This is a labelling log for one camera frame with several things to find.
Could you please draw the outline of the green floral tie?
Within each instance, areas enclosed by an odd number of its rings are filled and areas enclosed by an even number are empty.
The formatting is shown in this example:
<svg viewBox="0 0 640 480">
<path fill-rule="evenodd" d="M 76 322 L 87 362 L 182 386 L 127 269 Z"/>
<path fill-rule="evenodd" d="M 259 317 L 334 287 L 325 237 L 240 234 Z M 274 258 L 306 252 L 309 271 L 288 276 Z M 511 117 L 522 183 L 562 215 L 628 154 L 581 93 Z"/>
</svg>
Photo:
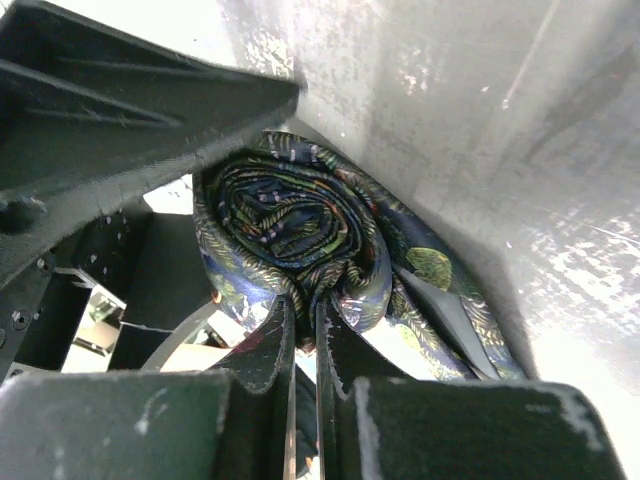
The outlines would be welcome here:
<svg viewBox="0 0 640 480">
<path fill-rule="evenodd" d="M 213 300 L 248 330 L 284 296 L 304 350 L 336 311 L 358 333 L 389 324 L 433 379 L 525 375 L 459 256 L 332 149 L 264 132 L 194 175 L 193 219 Z"/>
</svg>

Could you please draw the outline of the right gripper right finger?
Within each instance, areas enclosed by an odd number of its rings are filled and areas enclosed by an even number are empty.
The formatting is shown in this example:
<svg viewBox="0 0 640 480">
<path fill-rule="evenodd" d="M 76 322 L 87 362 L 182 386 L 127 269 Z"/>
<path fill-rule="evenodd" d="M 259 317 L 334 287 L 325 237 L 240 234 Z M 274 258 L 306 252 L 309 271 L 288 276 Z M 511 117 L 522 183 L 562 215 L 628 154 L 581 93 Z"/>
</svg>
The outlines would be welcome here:
<svg viewBox="0 0 640 480">
<path fill-rule="evenodd" d="M 535 381 L 418 381 L 316 309 L 325 479 L 620 479 L 601 419 L 577 389 Z"/>
</svg>

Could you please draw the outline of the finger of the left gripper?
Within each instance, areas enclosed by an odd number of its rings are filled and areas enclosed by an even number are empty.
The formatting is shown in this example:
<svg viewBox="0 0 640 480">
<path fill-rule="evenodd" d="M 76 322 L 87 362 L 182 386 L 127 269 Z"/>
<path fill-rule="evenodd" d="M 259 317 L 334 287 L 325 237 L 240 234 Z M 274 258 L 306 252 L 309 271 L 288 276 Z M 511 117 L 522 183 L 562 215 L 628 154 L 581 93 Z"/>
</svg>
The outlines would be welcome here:
<svg viewBox="0 0 640 480">
<path fill-rule="evenodd" d="M 297 82 L 212 65 L 46 1 L 1 18 L 1 280 L 85 223 L 296 111 Z"/>
</svg>

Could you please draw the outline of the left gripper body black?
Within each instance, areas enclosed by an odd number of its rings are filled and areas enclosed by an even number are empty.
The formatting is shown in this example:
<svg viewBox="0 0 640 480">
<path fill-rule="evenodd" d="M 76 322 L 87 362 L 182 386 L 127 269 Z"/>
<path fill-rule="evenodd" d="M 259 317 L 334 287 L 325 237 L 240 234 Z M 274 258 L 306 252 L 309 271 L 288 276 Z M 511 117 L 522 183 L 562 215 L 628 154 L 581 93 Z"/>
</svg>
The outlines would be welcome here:
<svg viewBox="0 0 640 480">
<path fill-rule="evenodd" d="M 103 216 L 1 291 L 1 376 L 204 369 L 234 327 L 214 303 L 184 176 Z"/>
</svg>

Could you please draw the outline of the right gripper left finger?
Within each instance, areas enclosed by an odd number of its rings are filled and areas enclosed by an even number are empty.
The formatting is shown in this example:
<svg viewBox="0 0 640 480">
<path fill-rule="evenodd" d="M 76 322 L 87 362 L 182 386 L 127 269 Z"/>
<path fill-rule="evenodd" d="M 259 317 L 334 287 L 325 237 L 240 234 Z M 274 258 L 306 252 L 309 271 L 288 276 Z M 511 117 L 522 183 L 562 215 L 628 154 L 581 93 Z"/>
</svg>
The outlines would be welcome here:
<svg viewBox="0 0 640 480">
<path fill-rule="evenodd" d="M 294 314 L 205 371 L 23 374 L 1 389 L 5 479 L 292 479 Z"/>
</svg>

